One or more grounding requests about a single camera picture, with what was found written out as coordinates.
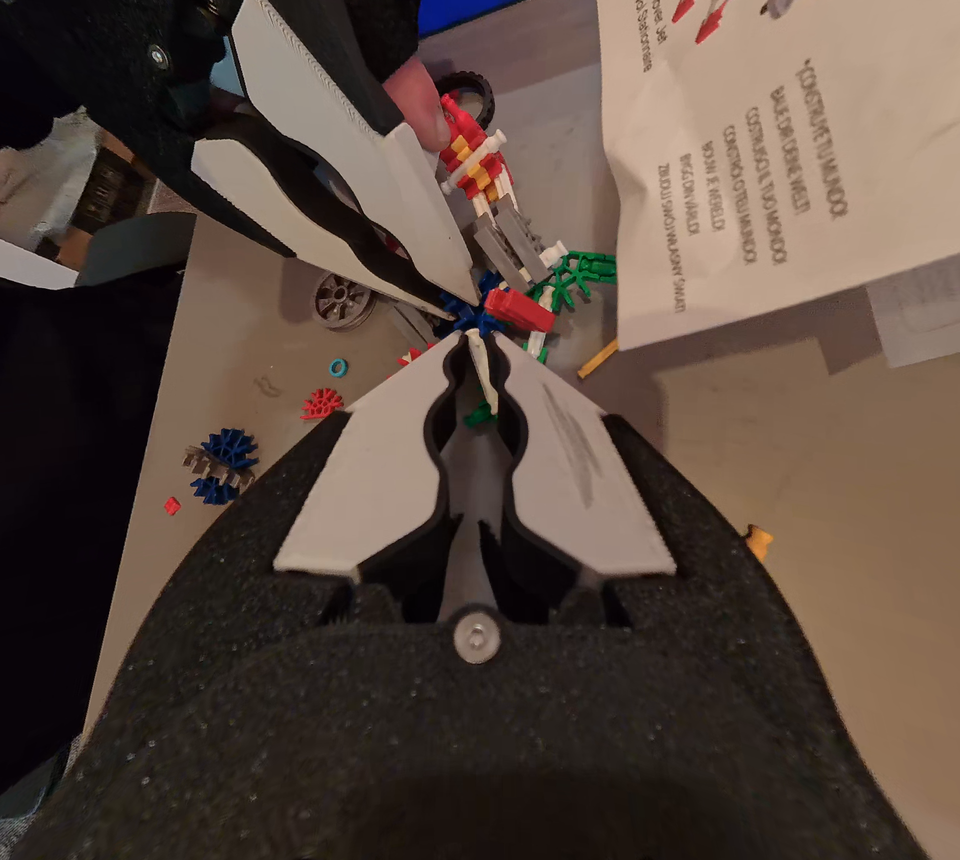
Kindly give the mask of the silver wheel hub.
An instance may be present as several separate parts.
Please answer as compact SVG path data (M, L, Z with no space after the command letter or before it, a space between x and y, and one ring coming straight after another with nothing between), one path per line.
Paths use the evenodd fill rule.
M345 333L363 325L378 301L370 288L329 270L319 272L311 314L324 329Z

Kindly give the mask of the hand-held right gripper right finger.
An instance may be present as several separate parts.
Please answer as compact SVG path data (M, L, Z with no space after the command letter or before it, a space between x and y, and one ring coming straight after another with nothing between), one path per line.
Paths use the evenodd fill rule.
M578 574L673 576L677 566L605 421L510 339L486 341L497 432L510 456L506 522Z

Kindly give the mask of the person's dark clothing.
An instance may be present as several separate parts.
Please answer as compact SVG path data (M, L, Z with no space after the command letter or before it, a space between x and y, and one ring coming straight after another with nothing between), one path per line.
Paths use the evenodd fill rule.
M2 281L3 792L83 728L182 283Z

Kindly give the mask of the toy instruction booklet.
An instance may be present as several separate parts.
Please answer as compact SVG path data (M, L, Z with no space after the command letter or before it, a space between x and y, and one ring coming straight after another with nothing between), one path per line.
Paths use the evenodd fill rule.
M597 0L619 349L958 254L959 0Z

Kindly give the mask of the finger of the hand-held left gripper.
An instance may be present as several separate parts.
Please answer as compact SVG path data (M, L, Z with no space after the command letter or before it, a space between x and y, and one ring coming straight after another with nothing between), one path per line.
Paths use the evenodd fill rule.
M443 320L444 293L388 249L374 226L327 191L294 154L266 159L241 139L201 139L192 170L230 205L312 266Z
M337 170L427 281L475 302L472 257L412 127L377 133L268 0L243 0L231 46L253 107Z

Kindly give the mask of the blue grey snowflake connector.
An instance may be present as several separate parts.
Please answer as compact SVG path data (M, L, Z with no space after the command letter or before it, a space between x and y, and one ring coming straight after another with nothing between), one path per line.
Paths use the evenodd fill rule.
M242 429L222 429L188 447L181 466L194 479L193 495L209 506L226 506L254 483L259 463L255 438Z

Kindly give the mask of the blue red toy model core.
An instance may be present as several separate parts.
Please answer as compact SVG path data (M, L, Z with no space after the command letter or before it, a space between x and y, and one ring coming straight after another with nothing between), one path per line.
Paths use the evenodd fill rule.
M436 328L438 340L457 331L466 334L466 330L478 328L481 337L486 341L490 335L505 334L507 329L512 327L526 331L529 335L522 345L523 351L538 362L546 363L546 337L552 330L556 314L523 291L502 286L498 277L490 270L481 277L477 289L481 303L475 306L452 294L441 294L442 308L450 319L439 321ZM496 417L490 415L490 408L483 399L463 422L467 427L475 429Z

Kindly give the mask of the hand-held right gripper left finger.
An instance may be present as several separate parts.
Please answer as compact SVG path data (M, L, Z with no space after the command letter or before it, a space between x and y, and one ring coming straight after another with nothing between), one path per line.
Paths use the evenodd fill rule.
M445 446L470 359L452 334L344 413L345 425L281 544L273 568L361 578L378 554L444 512Z

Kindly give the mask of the short yellow rod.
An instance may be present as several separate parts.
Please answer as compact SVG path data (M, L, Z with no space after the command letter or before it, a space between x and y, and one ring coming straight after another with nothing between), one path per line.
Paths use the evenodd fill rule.
M614 338L602 350L600 350L597 354L593 355L577 370L578 379L580 381L584 381L591 374L593 374L600 366L602 366L605 362L607 362L618 351L619 351L619 342L617 338Z

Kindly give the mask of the short white rod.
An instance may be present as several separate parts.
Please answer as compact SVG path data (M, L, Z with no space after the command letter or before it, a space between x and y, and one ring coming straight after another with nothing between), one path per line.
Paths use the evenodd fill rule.
M482 338L478 328L470 328L465 331L468 342L469 352L477 378L482 387L484 399L489 407L489 414L497 416L499 410L498 392L493 384L491 376L490 358L486 347L485 338Z

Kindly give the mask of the small black tyre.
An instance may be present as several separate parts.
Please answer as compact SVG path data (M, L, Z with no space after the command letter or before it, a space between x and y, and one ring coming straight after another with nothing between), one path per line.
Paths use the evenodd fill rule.
M482 130L491 126L496 99L484 76L472 71L456 71L435 77L434 86L441 97L449 97L459 110L470 114Z

